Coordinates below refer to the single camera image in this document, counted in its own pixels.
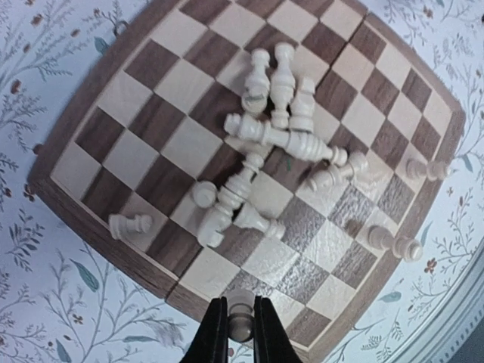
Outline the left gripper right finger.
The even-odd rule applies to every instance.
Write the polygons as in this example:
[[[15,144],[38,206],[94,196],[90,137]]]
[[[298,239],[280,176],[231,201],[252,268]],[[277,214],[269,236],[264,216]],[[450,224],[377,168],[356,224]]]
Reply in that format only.
[[[254,318],[254,362],[301,362],[269,298],[256,296]]]

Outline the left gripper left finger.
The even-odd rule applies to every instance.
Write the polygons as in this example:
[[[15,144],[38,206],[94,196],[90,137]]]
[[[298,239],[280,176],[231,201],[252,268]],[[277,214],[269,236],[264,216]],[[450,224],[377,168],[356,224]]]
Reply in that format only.
[[[228,361],[228,303],[212,299],[181,363],[226,363]]]

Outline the white pawn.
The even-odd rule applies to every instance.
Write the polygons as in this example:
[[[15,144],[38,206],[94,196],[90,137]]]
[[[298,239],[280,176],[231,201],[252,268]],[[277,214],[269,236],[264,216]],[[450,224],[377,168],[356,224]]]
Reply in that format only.
[[[244,289],[235,289],[226,295],[228,303],[228,336],[245,343],[253,338],[253,306],[255,295]]]

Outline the white pawn placed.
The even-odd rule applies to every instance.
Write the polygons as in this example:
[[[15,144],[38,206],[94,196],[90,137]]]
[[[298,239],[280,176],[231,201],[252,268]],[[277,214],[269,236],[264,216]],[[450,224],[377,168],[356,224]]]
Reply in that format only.
[[[428,178],[432,182],[444,180],[451,174],[447,163],[435,160],[423,163],[416,159],[410,159],[405,171],[410,179]]]
[[[378,250],[390,250],[394,257],[406,262],[418,261],[424,252],[421,243],[409,237],[394,237],[390,230],[381,226],[371,226],[368,244]]]

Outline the wooden chess board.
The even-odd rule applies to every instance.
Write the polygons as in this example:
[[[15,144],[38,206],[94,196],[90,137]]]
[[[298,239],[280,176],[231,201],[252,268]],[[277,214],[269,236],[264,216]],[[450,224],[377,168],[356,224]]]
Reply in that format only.
[[[344,148],[345,165],[224,130],[228,114],[248,114],[253,50],[270,55],[271,88],[279,42],[294,47],[294,96],[303,76],[315,82],[312,134]],[[274,108],[269,89],[263,113],[248,115],[271,123]],[[449,162],[464,119],[357,1],[155,1],[71,98],[28,182],[112,264],[195,320],[237,287],[270,296],[300,358],[318,362],[399,264],[368,245],[370,227],[415,237],[436,199],[440,180],[410,179],[407,162]],[[153,223],[115,240],[111,214]]]

